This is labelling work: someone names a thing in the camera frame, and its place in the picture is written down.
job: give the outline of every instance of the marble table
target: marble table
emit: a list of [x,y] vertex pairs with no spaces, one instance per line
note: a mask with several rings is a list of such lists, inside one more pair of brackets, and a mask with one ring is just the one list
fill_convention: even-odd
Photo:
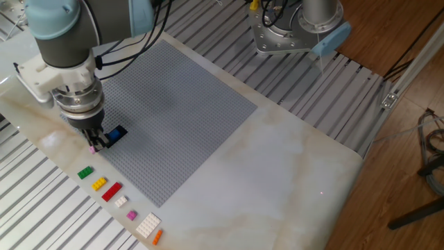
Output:
[[[90,154],[57,108],[41,108],[13,76],[11,62],[37,53],[30,35],[0,47],[0,113],[149,249],[323,249],[362,158],[169,35],[161,39],[258,109],[160,208],[104,158]],[[82,181],[77,172],[88,165],[96,171]],[[109,186],[95,192],[91,184],[101,176]],[[119,197],[126,195],[138,212],[133,222],[128,210],[101,198],[115,181],[123,183]],[[135,230],[149,213],[162,220],[156,247],[155,233],[145,239]]]

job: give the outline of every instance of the lego baseplate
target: lego baseplate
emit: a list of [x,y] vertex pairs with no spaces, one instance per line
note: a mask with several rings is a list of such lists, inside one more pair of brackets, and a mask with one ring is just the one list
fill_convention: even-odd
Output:
[[256,109],[161,41],[103,84],[110,131],[128,134],[100,152],[160,207]]

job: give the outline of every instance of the orange lego brick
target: orange lego brick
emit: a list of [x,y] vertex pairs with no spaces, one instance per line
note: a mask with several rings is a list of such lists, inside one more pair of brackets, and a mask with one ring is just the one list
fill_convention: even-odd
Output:
[[158,232],[157,232],[157,235],[155,235],[155,238],[154,238],[154,240],[153,240],[153,245],[157,245],[157,242],[159,241],[159,239],[160,239],[160,236],[162,235],[162,233],[163,233],[163,231],[162,230],[159,230]]

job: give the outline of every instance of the green lego brick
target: green lego brick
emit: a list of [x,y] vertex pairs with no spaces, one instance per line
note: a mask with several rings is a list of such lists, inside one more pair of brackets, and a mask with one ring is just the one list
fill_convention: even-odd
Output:
[[80,179],[83,180],[86,176],[88,176],[91,173],[92,173],[92,168],[86,167],[82,171],[78,172],[77,175],[78,175],[78,177],[80,177]]

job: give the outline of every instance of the red lego brick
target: red lego brick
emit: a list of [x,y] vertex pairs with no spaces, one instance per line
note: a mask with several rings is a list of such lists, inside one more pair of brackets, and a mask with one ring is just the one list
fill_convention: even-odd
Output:
[[120,185],[120,183],[114,183],[114,185],[102,195],[102,199],[108,202],[121,188],[122,185]]

